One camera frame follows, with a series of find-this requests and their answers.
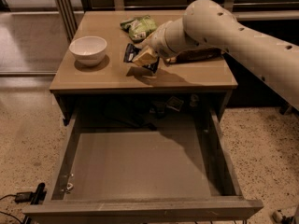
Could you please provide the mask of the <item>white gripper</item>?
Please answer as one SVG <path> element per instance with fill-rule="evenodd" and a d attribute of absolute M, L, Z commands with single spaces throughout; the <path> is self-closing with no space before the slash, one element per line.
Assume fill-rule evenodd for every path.
<path fill-rule="evenodd" d="M 160 25 L 137 46 L 142 50 L 133 58 L 133 63 L 144 66 L 156 63 L 158 55 L 168 59 L 183 51 L 198 49 L 199 43 L 185 33 L 183 19 L 178 19 Z"/>

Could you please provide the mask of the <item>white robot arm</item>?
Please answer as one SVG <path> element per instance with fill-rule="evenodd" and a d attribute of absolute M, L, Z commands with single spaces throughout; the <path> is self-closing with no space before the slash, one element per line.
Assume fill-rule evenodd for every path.
<path fill-rule="evenodd" d="M 242 25 L 211 0 L 192 2 L 181 18 L 160 25 L 137 46 L 165 59 L 205 46 L 221 49 L 299 109 L 299 47 Z"/>

